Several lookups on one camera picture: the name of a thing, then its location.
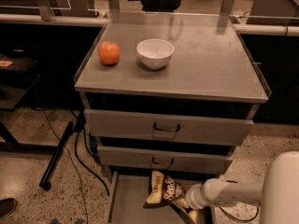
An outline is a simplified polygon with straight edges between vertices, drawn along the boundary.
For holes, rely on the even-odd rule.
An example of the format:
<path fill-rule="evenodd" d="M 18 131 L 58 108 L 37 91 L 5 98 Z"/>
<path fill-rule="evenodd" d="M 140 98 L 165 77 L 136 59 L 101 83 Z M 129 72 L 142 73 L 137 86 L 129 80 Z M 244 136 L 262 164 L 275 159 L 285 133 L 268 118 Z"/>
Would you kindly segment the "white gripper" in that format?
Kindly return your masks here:
<path fill-rule="evenodd" d="M 199 214 L 197 210 L 193 209 L 203 209 L 207 206 L 207 201 L 205 195 L 202 193 L 203 184 L 192 185 L 186 192 L 185 200 L 187 205 L 190 207 L 188 209 L 183 209 L 184 221 L 186 224 L 199 224 Z"/>

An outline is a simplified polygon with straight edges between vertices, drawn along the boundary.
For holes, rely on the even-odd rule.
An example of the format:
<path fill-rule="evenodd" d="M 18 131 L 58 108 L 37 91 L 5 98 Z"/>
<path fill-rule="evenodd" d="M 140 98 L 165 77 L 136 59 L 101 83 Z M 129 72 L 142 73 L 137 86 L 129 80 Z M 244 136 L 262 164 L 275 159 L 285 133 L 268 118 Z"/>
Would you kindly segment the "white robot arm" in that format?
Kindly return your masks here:
<path fill-rule="evenodd" d="M 192 209 L 228 202 L 261 207 L 259 224 L 299 224 L 299 152 L 278 155 L 263 183 L 233 183 L 218 178 L 191 186 L 186 203 Z"/>

